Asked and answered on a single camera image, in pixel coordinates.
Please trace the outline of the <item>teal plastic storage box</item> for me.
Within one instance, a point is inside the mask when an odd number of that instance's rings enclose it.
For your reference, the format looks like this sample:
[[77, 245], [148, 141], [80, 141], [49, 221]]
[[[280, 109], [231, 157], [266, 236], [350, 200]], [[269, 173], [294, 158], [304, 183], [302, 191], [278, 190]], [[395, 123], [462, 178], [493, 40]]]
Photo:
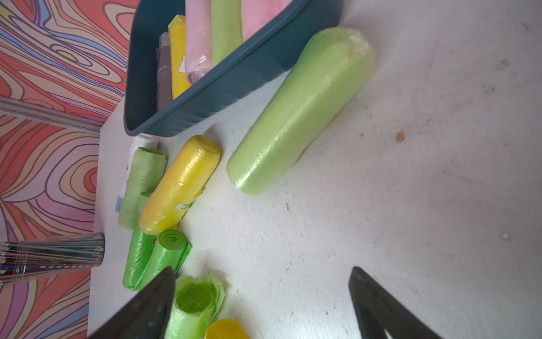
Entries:
[[288, 71], [308, 41], [340, 23], [343, 1], [292, 1], [286, 9], [163, 110], [157, 109], [159, 36], [183, 1], [140, 1], [131, 27], [124, 130], [173, 137]]

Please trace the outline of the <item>thin pink trash bag roll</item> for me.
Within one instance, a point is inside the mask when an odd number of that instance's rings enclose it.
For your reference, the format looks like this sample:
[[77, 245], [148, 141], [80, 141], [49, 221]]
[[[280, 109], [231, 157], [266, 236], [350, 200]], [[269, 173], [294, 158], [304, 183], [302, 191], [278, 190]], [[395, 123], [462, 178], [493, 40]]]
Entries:
[[186, 0], [186, 75], [192, 86], [213, 67], [211, 1]]

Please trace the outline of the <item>light green roll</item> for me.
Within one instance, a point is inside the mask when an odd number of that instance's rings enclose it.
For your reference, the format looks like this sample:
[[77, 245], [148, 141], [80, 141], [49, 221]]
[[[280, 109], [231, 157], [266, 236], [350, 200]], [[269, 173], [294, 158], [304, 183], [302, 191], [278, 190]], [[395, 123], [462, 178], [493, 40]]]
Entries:
[[285, 175], [310, 143], [366, 86], [375, 52], [361, 31], [315, 34], [227, 163], [231, 182], [259, 196]]

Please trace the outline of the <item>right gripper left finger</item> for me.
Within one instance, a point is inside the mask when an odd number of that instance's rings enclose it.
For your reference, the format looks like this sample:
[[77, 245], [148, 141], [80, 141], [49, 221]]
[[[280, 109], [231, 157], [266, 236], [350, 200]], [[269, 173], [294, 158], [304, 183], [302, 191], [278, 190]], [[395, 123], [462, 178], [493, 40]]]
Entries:
[[167, 267], [90, 337], [164, 339], [174, 294], [175, 274]]

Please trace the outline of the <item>grey trash bag roll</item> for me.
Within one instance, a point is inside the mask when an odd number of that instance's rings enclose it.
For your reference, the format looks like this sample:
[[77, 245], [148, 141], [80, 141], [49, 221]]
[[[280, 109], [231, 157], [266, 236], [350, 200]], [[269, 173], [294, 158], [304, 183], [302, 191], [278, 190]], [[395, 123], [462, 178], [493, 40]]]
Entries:
[[159, 112], [172, 102], [172, 65], [168, 32], [164, 32], [159, 37], [157, 61], [157, 111]]

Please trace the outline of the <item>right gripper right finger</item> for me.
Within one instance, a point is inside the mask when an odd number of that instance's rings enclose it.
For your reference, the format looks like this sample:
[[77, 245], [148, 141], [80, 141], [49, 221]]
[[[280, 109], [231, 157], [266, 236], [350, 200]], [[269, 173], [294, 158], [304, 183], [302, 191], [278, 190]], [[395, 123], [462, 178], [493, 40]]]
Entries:
[[362, 268], [355, 266], [349, 292], [362, 338], [439, 338]]

